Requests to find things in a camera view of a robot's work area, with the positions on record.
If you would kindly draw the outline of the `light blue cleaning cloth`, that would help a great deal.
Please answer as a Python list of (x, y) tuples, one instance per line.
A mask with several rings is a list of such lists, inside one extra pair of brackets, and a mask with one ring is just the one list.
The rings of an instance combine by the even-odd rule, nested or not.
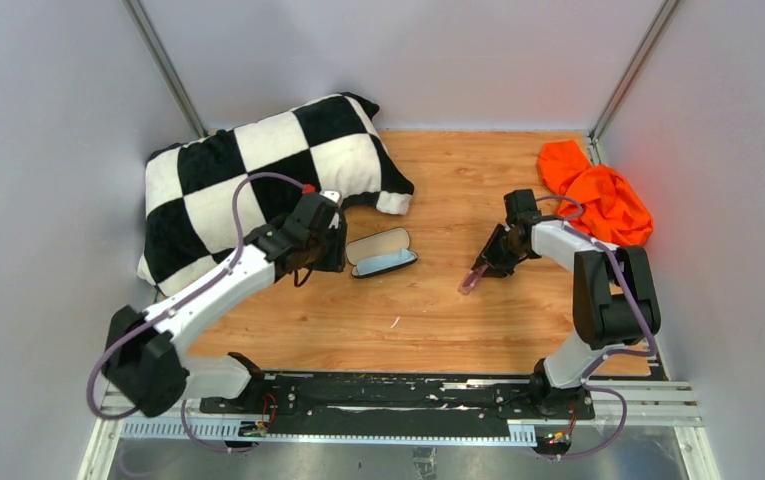
[(385, 274), (415, 263), (418, 259), (416, 253), (409, 249), (378, 255), (360, 260), (353, 269), (354, 278), (367, 278)]

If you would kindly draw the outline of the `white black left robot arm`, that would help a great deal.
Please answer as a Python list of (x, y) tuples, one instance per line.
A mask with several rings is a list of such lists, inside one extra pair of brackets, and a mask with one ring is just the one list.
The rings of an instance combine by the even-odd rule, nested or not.
[(188, 351), (235, 306), (302, 269), (345, 268), (346, 222), (335, 191), (309, 192), (282, 221), (254, 229), (203, 277), (142, 311), (118, 310), (109, 326), (102, 373), (148, 418), (183, 400), (222, 398), (241, 413), (264, 400), (264, 374), (239, 353), (195, 357)]

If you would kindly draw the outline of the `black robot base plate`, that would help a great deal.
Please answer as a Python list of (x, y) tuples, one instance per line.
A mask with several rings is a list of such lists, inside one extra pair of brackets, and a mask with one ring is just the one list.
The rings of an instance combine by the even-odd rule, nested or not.
[(594, 417), (590, 395), (537, 406), (526, 374), (269, 371), (257, 398), (202, 400), (195, 412), (274, 421), (274, 434), (348, 437), (501, 438), (509, 421)]

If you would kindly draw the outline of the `pink transparent sunglasses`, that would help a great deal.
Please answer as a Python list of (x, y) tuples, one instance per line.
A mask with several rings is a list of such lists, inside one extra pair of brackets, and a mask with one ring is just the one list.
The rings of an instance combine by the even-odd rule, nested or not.
[(470, 294), (482, 280), (485, 271), (488, 269), (488, 264), (482, 264), (478, 267), (471, 269), (464, 277), (458, 287), (458, 292), (463, 295)]

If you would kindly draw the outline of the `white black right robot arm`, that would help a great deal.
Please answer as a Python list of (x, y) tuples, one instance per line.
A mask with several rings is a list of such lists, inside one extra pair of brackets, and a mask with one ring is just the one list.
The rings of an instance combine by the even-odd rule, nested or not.
[(505, 278), (525, 260), (549, 258), (573, 275), (573, 329), (558, 350), (538, 361), (529, 379), (529, 403), (554, 417), (586, 388), (609, 358), (654, 358), (661, 312), (643, 247), (618, 246), (541, 212), (530, 189), (504, 197), (506, 218), (495, 226), (459, 290), (483, 278)]

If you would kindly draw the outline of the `black glasses case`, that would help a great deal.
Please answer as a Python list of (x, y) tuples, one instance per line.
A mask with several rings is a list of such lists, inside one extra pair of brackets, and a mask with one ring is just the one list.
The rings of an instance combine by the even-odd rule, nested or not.
[(352, 265), (351, 276), (354, 267), (360, 260), (393, 253), (401, 249), (409, 249), (414, 252), (410, 245), (410, 235), (402, 227), (376, 233), (348, 243), (346, 245), (346, 258)]

